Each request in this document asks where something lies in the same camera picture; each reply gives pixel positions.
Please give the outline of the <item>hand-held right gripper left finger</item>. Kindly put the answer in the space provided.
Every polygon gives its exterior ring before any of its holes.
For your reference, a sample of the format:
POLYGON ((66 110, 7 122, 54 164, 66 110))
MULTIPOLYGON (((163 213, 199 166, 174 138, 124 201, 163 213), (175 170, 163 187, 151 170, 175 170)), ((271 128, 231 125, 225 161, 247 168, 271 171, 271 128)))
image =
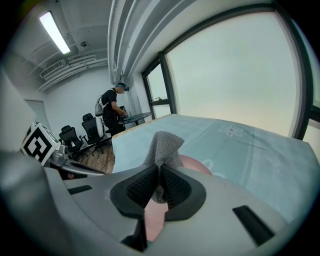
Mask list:
POLYGON ((47 246, 60 256, 156 256, 147 241, 145 206, 157 167, 63 180, 44 170, 47 246))

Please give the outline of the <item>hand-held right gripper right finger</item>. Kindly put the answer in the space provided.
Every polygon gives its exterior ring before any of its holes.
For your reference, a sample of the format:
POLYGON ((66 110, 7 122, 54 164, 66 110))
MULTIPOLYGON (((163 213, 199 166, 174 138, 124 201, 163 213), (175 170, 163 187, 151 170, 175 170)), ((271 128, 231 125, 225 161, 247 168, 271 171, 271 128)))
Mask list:
POLYGON ((267 256, 287 221, 238 184, 183 167, 162 170, 174 205, 147 256, 267 256))

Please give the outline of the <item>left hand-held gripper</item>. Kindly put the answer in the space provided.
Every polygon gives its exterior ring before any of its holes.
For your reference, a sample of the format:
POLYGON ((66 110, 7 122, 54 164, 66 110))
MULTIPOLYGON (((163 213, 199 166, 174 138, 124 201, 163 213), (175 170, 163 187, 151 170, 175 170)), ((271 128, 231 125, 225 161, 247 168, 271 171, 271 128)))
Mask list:
POLYGON ((75 176, 95 177, 104 176, 105 173, 88 167, 68 158, 68 148, 63 145, 53 133, 42 123, 33 122, 30 132, 23 141, 20 150, 24 155, 31 156, 42 166, 50 164, 60 167, 61 170, 73 173, 75 176))

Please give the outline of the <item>pink big plate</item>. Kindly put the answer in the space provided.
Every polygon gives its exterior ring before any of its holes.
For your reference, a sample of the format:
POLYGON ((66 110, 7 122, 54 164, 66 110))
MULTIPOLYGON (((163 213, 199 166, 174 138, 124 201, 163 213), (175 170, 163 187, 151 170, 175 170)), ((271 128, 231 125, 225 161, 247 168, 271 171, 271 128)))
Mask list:
MULTIPOLYGON (((184 168, 211 176, 213 175, 210 170, 198 160, 182 154, 180 157, 184 168)), ((144 208, 146 240, 148 242, 153 242, 162 231, 165 223, 165 213, 168 210, 169 208, 167 203, 160 204, 155 202, 152 198, 149 200, 148 204, 144 208)))

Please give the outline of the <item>grey knitted cloth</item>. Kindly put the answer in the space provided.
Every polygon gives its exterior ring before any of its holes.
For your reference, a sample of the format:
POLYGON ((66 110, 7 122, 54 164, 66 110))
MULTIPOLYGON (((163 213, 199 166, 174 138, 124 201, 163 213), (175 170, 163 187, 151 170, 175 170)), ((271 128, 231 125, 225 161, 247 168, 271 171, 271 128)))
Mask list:
POLYGON ((181 137, 167 131, 157 131, 152 138, 143 164, 155 164, 157 166, 157 186, 151 199, 158 204, 165 204, 167 202, 161 181, 162 166, 184 166, 179 154, 179 148, 183 143, 184 140, 181 137))

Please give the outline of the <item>black office chair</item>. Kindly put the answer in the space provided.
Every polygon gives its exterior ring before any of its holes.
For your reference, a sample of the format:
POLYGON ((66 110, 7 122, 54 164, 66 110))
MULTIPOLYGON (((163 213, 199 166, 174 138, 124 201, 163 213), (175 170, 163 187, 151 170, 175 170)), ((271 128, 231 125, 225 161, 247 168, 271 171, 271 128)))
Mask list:
POLYGON ((81 147, 83 146, 82 137, 78 137, 74 127, 66 125, 61 128, 59 134, 60 139, 67 146, 70 152, 70 159, 75 159, 80 155, 81 147))

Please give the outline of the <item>teal checked tablecloth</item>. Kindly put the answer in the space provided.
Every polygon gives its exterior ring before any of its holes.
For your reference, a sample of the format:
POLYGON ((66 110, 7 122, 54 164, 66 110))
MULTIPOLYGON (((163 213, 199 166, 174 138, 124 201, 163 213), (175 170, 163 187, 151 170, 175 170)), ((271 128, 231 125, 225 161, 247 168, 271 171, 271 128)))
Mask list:
POLYGON ((170 114, 115 135, 115 173, 143 163, 154 134, 183 139, 179 153, 241 185, 288 222, 307 213, 320 190, 320 163, 304 141, 241 123, 170 114))

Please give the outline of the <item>black marble round table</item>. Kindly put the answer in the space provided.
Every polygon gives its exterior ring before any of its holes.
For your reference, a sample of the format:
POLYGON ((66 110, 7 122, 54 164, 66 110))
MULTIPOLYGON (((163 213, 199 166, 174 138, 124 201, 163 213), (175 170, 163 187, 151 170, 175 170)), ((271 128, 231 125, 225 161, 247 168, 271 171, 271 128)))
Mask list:
POLYGON ((118 122, 119 125, 125 125, 130 123, 135 123, 136 126, 139 125, 140 120, 144 120, 145 118, 149 117, 152 113, 151 112, 144 112, 136 115, 132 115, 129 117, 125 117, 118 122))

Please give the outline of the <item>white ceiling air vent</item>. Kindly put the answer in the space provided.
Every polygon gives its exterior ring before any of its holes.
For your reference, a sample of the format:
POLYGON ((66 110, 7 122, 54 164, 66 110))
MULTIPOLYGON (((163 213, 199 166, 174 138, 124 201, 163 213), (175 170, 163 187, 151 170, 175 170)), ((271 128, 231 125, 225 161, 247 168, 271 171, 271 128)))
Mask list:
POLYGON ((42 80, 49 80, 55 75, 61 73, 67 67, 67 63, 64 59, 52 64, 48 68, 44 69, 38 76, 42 80))

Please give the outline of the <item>white ceiling pipes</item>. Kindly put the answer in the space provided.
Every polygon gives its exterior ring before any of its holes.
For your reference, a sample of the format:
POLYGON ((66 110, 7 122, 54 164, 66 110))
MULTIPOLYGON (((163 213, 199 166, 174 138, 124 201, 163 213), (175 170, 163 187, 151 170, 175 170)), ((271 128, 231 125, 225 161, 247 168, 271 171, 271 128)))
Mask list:
POLYGON ((44 92, 52 86, 76 74, 88 71, 90 69, 107 66, 107 48, 86 51, 62 60, 66 61, 67 67, 52 78, 48 80, 40 79, 39 74, 41 72, 38 74, 37 78, 39 78, 41 81, 41 86, 37 89, 39 92, 44 92))

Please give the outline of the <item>black framed casement window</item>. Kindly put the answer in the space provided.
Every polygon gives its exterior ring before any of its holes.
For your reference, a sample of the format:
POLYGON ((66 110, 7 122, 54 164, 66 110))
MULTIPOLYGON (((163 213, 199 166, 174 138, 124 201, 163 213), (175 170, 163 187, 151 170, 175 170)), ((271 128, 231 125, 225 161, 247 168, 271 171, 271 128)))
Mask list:
POLYGON ((311 46, 311 43, 307 39, 305 33, 299 27, 299 25, 293 20, 295 27, 297 28, 299 35, 301 36, 303 43, 306 47, 308 58, 310 61, 310 67, 312 71, 313 79, 313 103, 312 111, 315 114, 311 114, 311 118, 308 121, 308 126, 303 137, 303 141, 310 144, 313 151, 320 154, 320 62, 316 56, 316 53, 311 46))
POLYGON ((152 118, 176 114, 177 104, 165 53, 160 51, 141 75, 152 118))

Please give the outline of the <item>long ceiling light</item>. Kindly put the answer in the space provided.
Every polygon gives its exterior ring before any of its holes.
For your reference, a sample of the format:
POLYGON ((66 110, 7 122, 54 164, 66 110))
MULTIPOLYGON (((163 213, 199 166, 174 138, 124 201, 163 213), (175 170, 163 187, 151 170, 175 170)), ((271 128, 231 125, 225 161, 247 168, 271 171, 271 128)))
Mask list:
POLYGON ((45 14, 39 17, 39 20, 46 32, 48 33, 48 35, 50 36, 50 38, 61 51, 61 53, 69 53, 70 48, 68 47, 62 33, 60 32, 52 13, 50 11, 46 12, 45 14))

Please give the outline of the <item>large frosted window pane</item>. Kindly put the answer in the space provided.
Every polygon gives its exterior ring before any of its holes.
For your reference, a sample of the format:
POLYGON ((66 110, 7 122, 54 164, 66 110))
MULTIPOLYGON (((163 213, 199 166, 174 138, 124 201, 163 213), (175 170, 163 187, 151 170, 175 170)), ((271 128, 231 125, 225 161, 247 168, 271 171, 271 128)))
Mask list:
POLYGON ((201 29, 171 49, 166 60, 179 114, 294 136, 298 57, 273 5, 201 29))

